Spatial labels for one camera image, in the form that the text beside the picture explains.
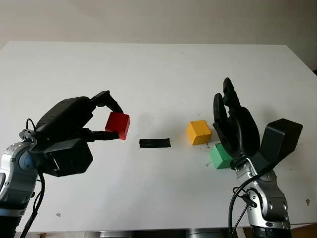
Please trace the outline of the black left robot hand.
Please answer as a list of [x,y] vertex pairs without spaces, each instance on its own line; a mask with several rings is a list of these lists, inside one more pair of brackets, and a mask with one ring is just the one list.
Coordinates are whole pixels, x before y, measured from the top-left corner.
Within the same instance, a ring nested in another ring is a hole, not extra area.
[[64,99],[41,117],[35,126],[35,132],[43,140],[52,143],[77,138],[86,142],[118,139],[119,134],[116,132],[91,131],[84,127],[93,117],[93,111],[104,106],[116,113],[123,112],[108,90],[91,99],[86,96]]

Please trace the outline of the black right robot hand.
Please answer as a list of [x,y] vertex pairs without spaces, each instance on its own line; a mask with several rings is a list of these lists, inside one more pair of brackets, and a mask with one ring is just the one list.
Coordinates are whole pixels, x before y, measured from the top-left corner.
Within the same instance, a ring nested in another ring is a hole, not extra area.
[[241,106],[230,78],[223,82],[223,94],[213,99],[213,116],[218,137],[232,157],[231,169],[240,167],[260,148],[260,134],[249,110]]

